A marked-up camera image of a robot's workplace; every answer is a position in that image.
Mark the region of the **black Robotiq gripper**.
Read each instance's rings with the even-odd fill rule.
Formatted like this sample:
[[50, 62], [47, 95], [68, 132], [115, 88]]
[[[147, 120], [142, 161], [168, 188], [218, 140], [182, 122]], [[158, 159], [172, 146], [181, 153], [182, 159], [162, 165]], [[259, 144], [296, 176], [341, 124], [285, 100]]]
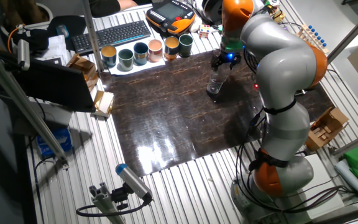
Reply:
[[220, 51], [217, 57], [213, 57], [211, 59], [211, 69], [212, 71], [217, 72], [219, 66], [221, 66], [224, 63], [230, 63], [230, 67], [233, 68], [240, 62], [241, 62], [240, 55], [236, 55], [235, 53], [232, 52], [227, 53], [225, 51]]

